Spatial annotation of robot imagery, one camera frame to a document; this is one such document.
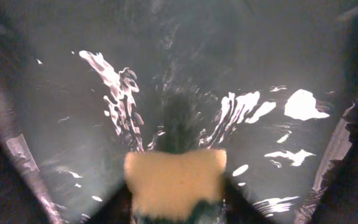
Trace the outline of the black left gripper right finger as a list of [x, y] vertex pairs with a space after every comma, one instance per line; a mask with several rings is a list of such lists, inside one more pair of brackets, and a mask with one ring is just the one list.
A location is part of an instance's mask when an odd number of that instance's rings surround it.
[[228, 177], [224, 178], [224, 199], [227, 224], [274, 224], [246, 200], [241, 189]]

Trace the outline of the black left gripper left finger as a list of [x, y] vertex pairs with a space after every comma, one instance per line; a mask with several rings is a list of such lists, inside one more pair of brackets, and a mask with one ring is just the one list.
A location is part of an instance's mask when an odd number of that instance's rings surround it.
[[130, 224], [132, 220], [132, 193], [122, 183], [85, 223]]

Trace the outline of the yellow green sponge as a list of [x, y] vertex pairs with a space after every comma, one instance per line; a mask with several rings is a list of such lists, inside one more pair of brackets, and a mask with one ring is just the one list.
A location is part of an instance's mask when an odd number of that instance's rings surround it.
[[223, 202], [226, 160], [222, 149], [128, 153], [124, 178], [132, 193], [132, 211], [151, 219], [188, 221], [201, 202]]

